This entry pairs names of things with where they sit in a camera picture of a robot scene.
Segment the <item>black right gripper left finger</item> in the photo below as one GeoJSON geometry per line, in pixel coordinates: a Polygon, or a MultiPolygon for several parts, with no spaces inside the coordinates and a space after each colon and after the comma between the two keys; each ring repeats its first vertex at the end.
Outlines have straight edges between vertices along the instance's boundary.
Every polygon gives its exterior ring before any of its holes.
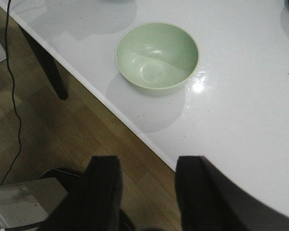
{"type": "Polygon", "coordinates": [[[39,230],[119,230],[122,184],[121,165],[117,156],[92,157],[76,185],[39,230]]]}

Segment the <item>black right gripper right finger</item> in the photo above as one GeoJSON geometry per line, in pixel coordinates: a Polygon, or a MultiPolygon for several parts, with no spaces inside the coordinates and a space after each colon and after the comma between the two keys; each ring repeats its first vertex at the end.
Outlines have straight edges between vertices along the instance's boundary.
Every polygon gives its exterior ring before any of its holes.
{"type": "Polygon", "coordinates": [[[213,182],[200,156],[180,156],[175,192],[184,231],[246,229],[213,182]]]}

